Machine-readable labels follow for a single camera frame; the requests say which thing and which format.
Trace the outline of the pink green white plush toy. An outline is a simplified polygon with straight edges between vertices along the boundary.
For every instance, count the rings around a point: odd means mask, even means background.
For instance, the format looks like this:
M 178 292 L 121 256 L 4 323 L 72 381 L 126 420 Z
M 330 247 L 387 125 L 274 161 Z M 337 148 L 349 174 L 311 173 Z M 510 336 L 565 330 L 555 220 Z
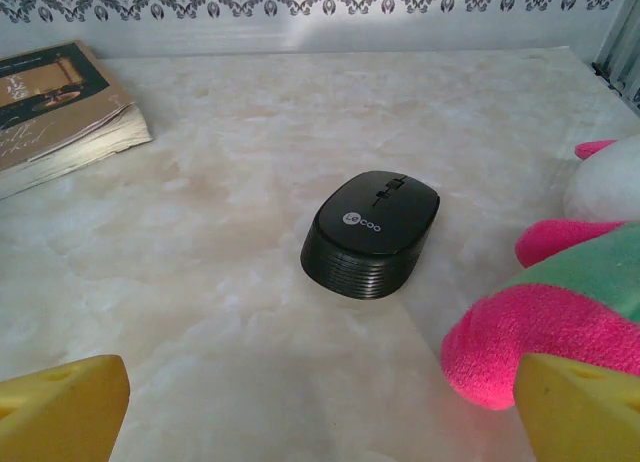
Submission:
M 528 353 L 640 375 L 640 134 L 582 143 L 575 154 L 563 217 L 523 232 L 521 272 L 442 341 L 442 373 L 473 404 L 513 406 Z

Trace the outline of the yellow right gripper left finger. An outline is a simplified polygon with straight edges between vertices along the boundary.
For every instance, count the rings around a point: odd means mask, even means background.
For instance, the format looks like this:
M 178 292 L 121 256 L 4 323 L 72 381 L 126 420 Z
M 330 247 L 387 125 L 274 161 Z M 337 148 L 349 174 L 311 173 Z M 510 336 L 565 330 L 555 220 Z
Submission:
M 0 381 L 0 462 L 109 462 L 129 398 L 118 355 Z

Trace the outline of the aluminium frame post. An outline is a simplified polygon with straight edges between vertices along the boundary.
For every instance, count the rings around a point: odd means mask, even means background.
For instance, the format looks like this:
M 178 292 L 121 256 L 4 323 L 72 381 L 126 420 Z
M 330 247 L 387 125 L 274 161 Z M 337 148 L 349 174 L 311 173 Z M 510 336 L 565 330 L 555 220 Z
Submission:
M 640 0 L 624 1 L 592 68 L 640 114 Z

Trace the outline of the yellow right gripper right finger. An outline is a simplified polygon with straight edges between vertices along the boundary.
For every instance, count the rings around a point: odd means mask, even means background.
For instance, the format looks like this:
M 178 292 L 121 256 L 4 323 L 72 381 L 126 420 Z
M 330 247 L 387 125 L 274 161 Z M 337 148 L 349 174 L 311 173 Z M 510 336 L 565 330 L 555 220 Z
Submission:
M 640 462 L 640 377 L 527 354 L 514 398 L 537 462 Z

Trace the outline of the black computer mouse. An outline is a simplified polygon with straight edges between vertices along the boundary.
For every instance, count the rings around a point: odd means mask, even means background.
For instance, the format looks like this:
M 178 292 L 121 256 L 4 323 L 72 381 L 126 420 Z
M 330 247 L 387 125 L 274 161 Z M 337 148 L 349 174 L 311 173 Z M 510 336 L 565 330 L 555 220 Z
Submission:
M 389 296 L 413 272 L 439 206 L 438 193 L 408 175 L 363 172 L 315 214 L 301 266 L 313 281 L 342 296 Z

